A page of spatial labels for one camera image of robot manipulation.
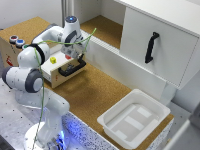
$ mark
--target cable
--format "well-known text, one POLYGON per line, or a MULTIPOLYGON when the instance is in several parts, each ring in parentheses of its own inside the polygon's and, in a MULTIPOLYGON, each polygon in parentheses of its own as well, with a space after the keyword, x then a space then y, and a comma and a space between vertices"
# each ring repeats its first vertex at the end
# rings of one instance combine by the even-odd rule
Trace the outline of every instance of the cable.
MULTIPOLYGON (((91 35, 88 36, 86 39, 81 40, 81 41, 79 41, 79 42, 75 42, 75 43, 62 43, 62 42, 56 42, 56 41, 47 40, 47 41, 42 41, 42 42, 38 43, 38 45, 41 44, 41 43, 44 43, 44 42, 51 42, 51 43, 59 43, 59 44, 74 45, 74 44, 82 43, 82 42, 88 40, 88 41, 87 41, 87 44, 86 44, 86 46, 85 46, 85 49, 84 49, 84 51, 83 51, 83 52, 85 52, 85 51, 86 51, 86 48, 87 48, 87 46, 88 46, 88 43, 89 43, 89 41, 90 41, 90 38, 93 36, 93 34, 94 34, 95 32, 96 32, 96 28, 93 30, 93 32, 91 33, 91 35)), ((35 142, 36 142, 38 130, 39 130, 39 127, 40 127, 40 123, 41 123, 41 120, 42 120, 42 116, 43 116, 43 108, 44 108, 44 77, 43 77, 43 72, 42 72, 42 68, 41 68, 41 65, 40 65, 40 61, 39 61, 39 58, 38 58, 38 54, 37 54, 36 48, 34 48, 34 50, 35 50, 35 55, 36 55, 36 58, 37 58, 37 62, 38 62, 38 65, 39 65, 40 72, 42 73, 43 95, 42 95, 42 109, 41 109, 41 114, 40 114, 40 120, 39 120, 39 124, 38 124, 38 127, 37 127, 36 135, 35 135, 35 138, 34 138, 34 143, 33 143, 32 150, 34 149, 34 146, 35 146, 35 142)))

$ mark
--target cabinet handle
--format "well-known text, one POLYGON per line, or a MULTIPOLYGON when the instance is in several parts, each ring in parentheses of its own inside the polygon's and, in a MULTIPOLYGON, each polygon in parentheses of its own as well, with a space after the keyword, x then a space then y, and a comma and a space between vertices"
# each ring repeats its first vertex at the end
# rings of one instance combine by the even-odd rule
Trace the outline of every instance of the cabinet handle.
POLYGON ((86 65, 86 62, 83 60, 83 55, 84 55, 84 54, 82 54, 82 55, 80 56, 80 58, 78 59, 78 62, 80 63, 78 66, 76 66, 76 67, 74 67, 74 68, 72 68, 72 69, 70 69, 70 70, 68 70, 68 71, 66 71, 66 70, 64 71, 64 70, 62 70, 61 67, 60 67, 60 68, 58 68, 58 72, 59 72, 62 76, 67 77, 67 76, 73 74, 74 72, 78 71, 79 69, 83 68, 83 67, 86 65))
POLYGON ((146 53, 146 57, 145 57, 145 63, 148 64, 149 62, 151 62, 153 60, 153 57, 151 57, 151 53, 153 50, 153 45, 154 45, 154 40, 157 39, 160 35, 156 32, 153 32, 153 36, 151 37, 150 41, 149 41, 149 45, 147 48, 147 53, 146 53))

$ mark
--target plastic tub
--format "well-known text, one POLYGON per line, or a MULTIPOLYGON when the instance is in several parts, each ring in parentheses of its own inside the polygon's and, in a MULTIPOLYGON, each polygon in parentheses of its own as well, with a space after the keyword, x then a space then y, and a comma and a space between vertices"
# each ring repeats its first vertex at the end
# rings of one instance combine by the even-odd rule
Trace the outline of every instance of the plastic tub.
POLYGON ((125 149, 136 149, 169 115, 170 109, 140 90, 133 90, 97 120, 125 149))

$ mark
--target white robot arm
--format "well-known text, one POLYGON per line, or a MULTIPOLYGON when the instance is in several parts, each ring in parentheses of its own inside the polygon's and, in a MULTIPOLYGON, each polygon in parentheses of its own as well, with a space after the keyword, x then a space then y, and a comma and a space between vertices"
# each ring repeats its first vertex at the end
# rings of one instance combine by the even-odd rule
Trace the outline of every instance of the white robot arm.
MULTIPOLYGON (((52 26, 41 34, 39 34, 26 49, 24 49, 17 57, 19 67, 7 67, 2 74, 3 81, 10 87, 16 90, 15 99, 18 103, 29 106, 41 108, 41 100, 43 97, 43 79, 42 74, 38 70, 40 65, 47 61, 50 57, 50 49, 47 43, 42 41, 52 40, 62 43, 75 43, 84 40, 80 31, 80 24, 76 17, 69 16, 66 18, 65 27, 52 26)), ((85 66, 82 60, 83 51, 86 47, 87 41, 76 44, 79 51, 74 49, 74 45, 63 45, 61 52, 70 57, 77 59, 80 65, 74 67, 71 71, 66 72, 61 68, 59 72, 63 76, 68 76, 85 66)), ((49 143, 54 141, 62 131, 61 116, 69 111, 69 103, 59 95, 53 93, 48 89, 44 89, 44 107, 48 109, 45 116, 45 123, 39 130, 37 135, 38 150, 51 149, 49 143)))

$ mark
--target cabinet door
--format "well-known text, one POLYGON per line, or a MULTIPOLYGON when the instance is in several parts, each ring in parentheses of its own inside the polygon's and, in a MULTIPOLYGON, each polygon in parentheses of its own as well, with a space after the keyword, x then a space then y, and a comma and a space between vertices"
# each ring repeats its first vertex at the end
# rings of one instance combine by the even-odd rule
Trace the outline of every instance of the cabinet door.
POLYGON ((179 86, 197 40, 191 34, 126 8, 120 54, 179 86), (160 36, 154 40, 153 60, 146 64, 145 56, 153 32, 160 36))

